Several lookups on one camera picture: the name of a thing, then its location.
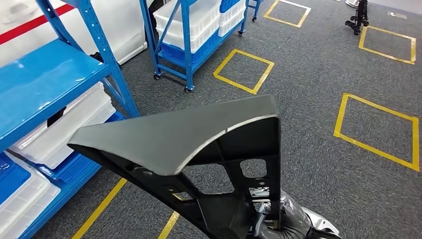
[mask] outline gray carpet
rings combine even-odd
[[[347,92],[409,116],[422,116],[421,61],[415,65],[358,48],[344,22],[354,10],[333,0],[294,0],[312,10],[301,28],[263,18],[272,0],[261,5],[256,23],[242,37],[231,36],[194,75],[196,89],[162,79],[154,81],[149,51],[123,66],[123,73],[143,115],[250,97],[213,77],[234,48],[275,63],[258,94],[275,97],[282,122],[282,187],[300,204],[332,221],[347,239],[421,238],[422,180],[420,174],[389,159],[333,136],[342,94]],[[286,21],[295,11],[277,7],[271,14]],[[372,26],[420,37],[422,17],[406,12],[407,20],[387,16],[391,8],[369,4]],[[410,57],[406,39],[368,30],[365,46],[397,57]],[[422,43],[417,41],[417,59]],[[246,86],[261,70],[253,60],[233,59],[222,73]],[[349,99],[342,133],[403,160],[411,158],[410,122]],[[245,172],[253,173],[247,165]],[[218,171],[199,169],[199,187],[223,190]],[[70,238],[117,182],[107,170],[97,174],[35,239]],[[171,210],[126,184],[84,238],[157,238]],[[169,239],[202,239],[201,232],[180,218]]]

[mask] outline gray plastic part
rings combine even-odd
[[[271,117],[277,117],[272,97],[258,96],[83,127],[68,144],[112,153],[158,175],[176,175],[221,135]]]

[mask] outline white plastic bin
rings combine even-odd
[[[246,0],[240,0],[238,3],[233,5],[229,10],[227,10],[224,13],[220,13],[220,26],[225,25],[230,20],[233,19],[233,17],[237,16],[239,12],[244,12],[246,9]]]
[[[197,38],[195,39],[191,38],[191,53],[195,53],[209,39],[209,37],[211,37],[215,33],[215,31],[217,31],[217,29],[219,28],[218,19],[219,17],[217,17],[214,20],[214,22],[209,24],[206,27],[206,29],[203,31],[203,33],[198,35]],[[164,29],[160,29],[157,27],[157,31],[161,37]],[[184,50],[185,44],[184,44],[183,39],[184,39],[183,35],[176,35],[176,34],[167,32],[166,36],[164,37],[163,42],[169,45],[180,47],[182,50]]]
[[[245,17],[244,11],[246,9],[246,6],[243,6],[243,9],[241,9],[237,15],[235,15],[230,21],[225,23],[224,25],[220,26],[220,29],[218,30],[218,36],[222,37],[226,35],[233,27],[235,27],[240,21],[243,20]]]
[[[198,0],[190,5],[189,24],[191,40],[197,39],[209,26],[210,22],[214,22],[219,17],[220,4],[221,0]],[[161,29],[163,31],[165,29],[175,5],[176,1],[172,0],[153,13],[157,21],[157,30]],[[180,6],[167,32],[183,37],[182,9]]]
[[[9,153],[31,176],[0,205],[0,239],[18,238],[60,193],[44,175]]]
[[[103,123],[114,112],[110,96],[104,92],[102,83],[97,83],[71,102],[54,124],[47,127],[47,122],[44,122],[11,146],[10,150],[34,163],[54,169],[73,152],[66,143],[77,129]]]

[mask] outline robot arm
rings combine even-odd
[[[339,231],[327,219],[300,207],[287,193],[281,191],[281,228],[276,231],[265,223],[268,203],[262,203],[257,211],[253,234],[260,239],[341,239]]]

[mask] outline plastic storage box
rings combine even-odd
[[[215,43],[218,41],[218,28],[212,34],[211,37],[196,51],[196,53],[191,54],[192,64],[196,64],[197,61],[200,61],[204,55],[207,55],[208,50],[212,49],[215,46]],[[167,45],[163,43],[161,45],[161,53],[165,56],[174,57],[181,61],[185,61],[185,51],[179,47]]]
[[[73,152],[66,143],[78,128],[103,123],[114,112],[110,96],[104,92],[102,83],[97,83],[71,102],[54,124],[47,127],[47,122],[43,123],[10,150],[36,164],[54,169]]]
[[[226,12],[227,10],[229,10],[233,5],[235,5],[238,2],[239,2],[239,0],[221,0],[220,12],[221,13]]]
[[[241,11],[239,11],[237,15],[235,15],[230,21],[220,26],[220,29],[218,30],[219,37],[225,36],[228,32],[230,32],[230,30],[232,30],[239,22],[243,20],[243,18],[245,17],[245,9],[246,6],[243,6]]]
[[[60,193],[60,188],[8,153],[0,153],[0,163],[0,181],[4,185],[1,188],[1,198],[4,200],[0,201],[0,239],[15,239],[53,201]],[[16,187],[17,182],[21,185],[14,192],[3,191],[3,188]]]
[[[210,22],[214,22],[219,18],[219,7],[221,0],[197,0],[194,4],[189,6],[189,23],[191,40],[197,39],[204,30],[209,26]],[[163,31],[169,21],[169,17],[176,5],[176,1],[170,1],[153,13],[157,21],[157,31]],[[167,31],[183,39],[183,25],[182,25],[182,9],[179,6],[176,14]]]
[[[219,17],[217,17],[214,22],[209,24],[204,31],[199,34],[196,38],[191,38],[191,53],[195,53],[214,33],[218,30],[219,27]],[[161,36],[163,34],[163,29],[157,28],[158,34]],[[163,43],[167,45],[176,46],[182,50],[185,50],[185,44],[183,42],[183,35],[176,35],[167,32],[164,37]]]
[[[225,25],[235,16],[239,14],[240,11],[244,12],[246,8],[246,0],[240,0],[235,5],[233,5],[228,11],[220,14],[220,26]]]

